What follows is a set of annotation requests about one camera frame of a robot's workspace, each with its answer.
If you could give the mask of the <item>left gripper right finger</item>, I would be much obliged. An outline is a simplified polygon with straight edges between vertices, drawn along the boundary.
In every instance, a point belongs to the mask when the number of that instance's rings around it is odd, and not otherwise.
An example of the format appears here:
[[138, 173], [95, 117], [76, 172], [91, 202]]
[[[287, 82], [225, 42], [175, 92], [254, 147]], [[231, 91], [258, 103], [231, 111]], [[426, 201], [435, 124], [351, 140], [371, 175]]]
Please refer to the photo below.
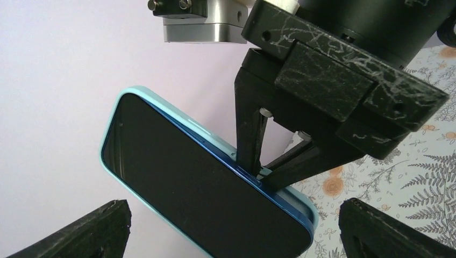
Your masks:
[[348, 258], [455, 257], [455, 249], [357, 198], [341, 204], [338, 224]]

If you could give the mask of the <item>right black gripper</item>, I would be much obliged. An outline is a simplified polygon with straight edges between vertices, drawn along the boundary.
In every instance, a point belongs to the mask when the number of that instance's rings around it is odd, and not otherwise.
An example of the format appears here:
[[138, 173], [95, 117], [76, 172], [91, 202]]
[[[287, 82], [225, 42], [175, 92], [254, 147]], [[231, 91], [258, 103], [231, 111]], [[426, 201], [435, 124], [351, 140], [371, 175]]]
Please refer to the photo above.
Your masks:
[[259, 173], [268, 118], [304, 137], [268, 166], [273, 191], [384, 159], [449, 98], [404, 71], [448, 26], [448, 1], [256, 1], [234, 82], [237, 164]]

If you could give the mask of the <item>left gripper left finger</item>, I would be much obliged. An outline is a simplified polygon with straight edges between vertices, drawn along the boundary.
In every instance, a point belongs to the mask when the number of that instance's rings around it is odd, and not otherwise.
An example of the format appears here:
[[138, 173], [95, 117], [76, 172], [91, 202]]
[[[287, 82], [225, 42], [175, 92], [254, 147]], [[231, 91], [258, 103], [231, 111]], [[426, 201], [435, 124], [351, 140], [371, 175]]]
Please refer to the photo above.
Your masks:
[[112, 200], [10, 257], [123, 257], [130, 227], [127, 200]]

